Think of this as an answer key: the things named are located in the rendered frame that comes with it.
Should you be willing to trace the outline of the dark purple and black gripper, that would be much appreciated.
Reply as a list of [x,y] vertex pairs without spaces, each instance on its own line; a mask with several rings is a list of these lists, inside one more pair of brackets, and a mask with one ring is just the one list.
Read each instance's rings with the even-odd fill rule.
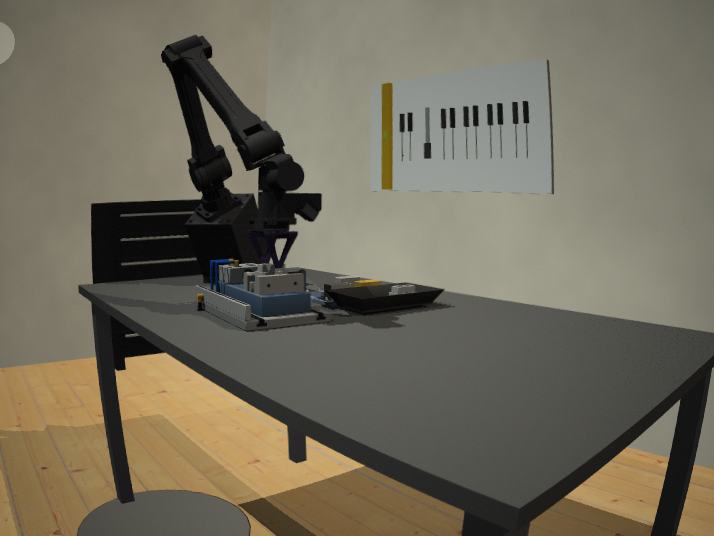
[[[252,230],[253,232],[247,231],[261,264],[269,263],[272,258],[275,268],[283,267],[288,252],[298,235],[298,231],[289,232],[289,225],[296,225],[296,218],[278,218],[279,193],[286,192],[258,192],[258,218],[248,218],[248,224],[254,224],[254,230]],[[259,246],[258,237],[266,239],[269,250],[267,249],[265,258]],[[275,249],[277,239],[287,239],[279,261]]]

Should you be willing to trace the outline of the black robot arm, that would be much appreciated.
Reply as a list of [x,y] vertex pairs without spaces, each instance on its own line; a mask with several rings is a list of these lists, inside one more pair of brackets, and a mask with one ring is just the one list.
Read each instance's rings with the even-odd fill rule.
[[[280,133],[241,102],[209,62],[211,57],[212,46],[204,36],[197,35],[167,45],[161,54],[162,62],[172,72],[191,142],[192,158],[187,160],[190,177],[195,188],[202,191],[202,205],[195,211],[207,222],[242,202],[224,186],[223,179],[232,176],[232,168],[224,148],[214,146],[210,138],[197,87],[226,125],[246,171],[259,167],[258,191],[294,191],[304,181],[302,167],[285,154]],[[322,193],[279,193],[278,218],[299,214],[314,222],[321,209]]]

